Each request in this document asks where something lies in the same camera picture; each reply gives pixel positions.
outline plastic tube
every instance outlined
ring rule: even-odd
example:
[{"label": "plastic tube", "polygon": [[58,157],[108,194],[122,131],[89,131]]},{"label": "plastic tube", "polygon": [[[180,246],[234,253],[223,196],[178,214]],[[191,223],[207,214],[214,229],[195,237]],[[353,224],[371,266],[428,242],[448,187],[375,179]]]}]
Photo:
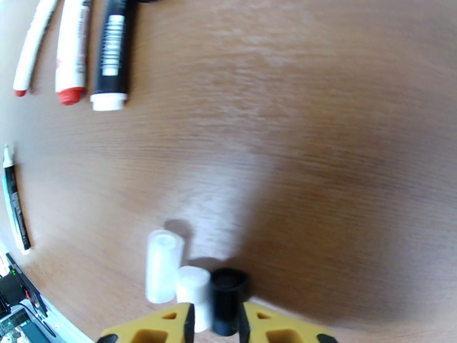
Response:
[{"label": "plastic tube", "polygon": [[35,10],[35,15],[30,24],[27,36],[19,57],[16,75],[14,77],[13,89],[18,97],[26,94],[37,60],[38,50],[44,33],[46,32],[49,20],[59,0],[40,0]]},{"label": "plastic tube", "polygon": [[73,105],[86,91],[86,50],[91,0],[65,0],[63,5],[55,92],[61,103]]},{"label": "plastic tube", "polygon": [[238,309],[247,297],[249,276],[242,270],[219,268],[211,272],[213,320],[211,329],[219,336],[232,336],[238,330]]},{"label": "plastic tube", "polygon": [[184,239],[167,231],[152,232],[147,240],[146,298],[152,303],[171,301],[176,294]]}]

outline barcode label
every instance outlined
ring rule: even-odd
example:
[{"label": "barcode label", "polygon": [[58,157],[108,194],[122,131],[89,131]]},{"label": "barcode label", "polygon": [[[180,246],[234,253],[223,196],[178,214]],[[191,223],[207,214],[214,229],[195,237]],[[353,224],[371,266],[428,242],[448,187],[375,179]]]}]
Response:
[{"label": "barcode label", "polygon": [[119,73],[123,32],[124,16],[109,16],[102,53],[102,75],[104,76],[116,76]]},{"label": "barcode label", "polygon": [[87,49],[87,18],[89,13],[89,8],[84,7],[79,16],[78,24],[78,38],[79,38],[79,48],[78,48],[78,60],[76,72],[77,74],[84,74],[86,71],[86,49]]}]

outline white cap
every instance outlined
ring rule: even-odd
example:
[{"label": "white cap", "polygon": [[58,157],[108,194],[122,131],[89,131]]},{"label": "white cap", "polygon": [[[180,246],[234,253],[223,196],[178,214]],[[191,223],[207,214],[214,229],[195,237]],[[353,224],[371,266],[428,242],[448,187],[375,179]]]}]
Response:
[{"label": "white cap", "polygon": [[97,93],[90,96],[94,111],[121,110],[125,100],[125,93]]},{"label": "white cap", "polygon": [[199,267],[184,266],[178,272],[176,299],[194,304],[195,332],[211,326],[210,278],[210,272]]},{"label": "white cap", "polygon": [[167,231],[152,232],[147,240],[146,298],[152,303],[171,301],[176,293],[184,239]]},{"label": "white cap", "polygon": [[14,165],[14,163],[10,148],[8,147],[8,144],[5,144],[5,149],[3,150],[3,168],[11,167],[12,165]]}]

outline translucent white cylinder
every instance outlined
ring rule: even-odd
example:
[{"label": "translucent white cylinder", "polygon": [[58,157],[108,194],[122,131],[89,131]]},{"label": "translucent white cylinder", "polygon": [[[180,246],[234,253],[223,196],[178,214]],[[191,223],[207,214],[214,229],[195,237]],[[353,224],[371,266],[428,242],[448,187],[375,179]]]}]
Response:
[{"label": "translucent white cylinder", "polygon": [[146,260],[148,301],[165,303],[175,297],[183,249],[184,239],[173,232],[157,230],[148,236]]}]

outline white marker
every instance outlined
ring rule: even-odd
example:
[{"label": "white marker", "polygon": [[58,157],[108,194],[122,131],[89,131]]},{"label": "white marker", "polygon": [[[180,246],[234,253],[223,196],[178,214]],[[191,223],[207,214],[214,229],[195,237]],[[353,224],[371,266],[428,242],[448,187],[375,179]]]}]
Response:
[{"label": "white marker", "polygon": [[29,88],[37,53],[41,44],[41,39],[47,29],[54,9],[59,0],[40,0],[35,10],[32,23],[25,38],[19,58],[16,76],[14,77],[13,89],[18,97],[25,95]]},{"label": "white marker", "polygon": [[73,105],[86,91],[86,50],[91,0],[65,0],[63,5],[55,92],[61,103]]}]

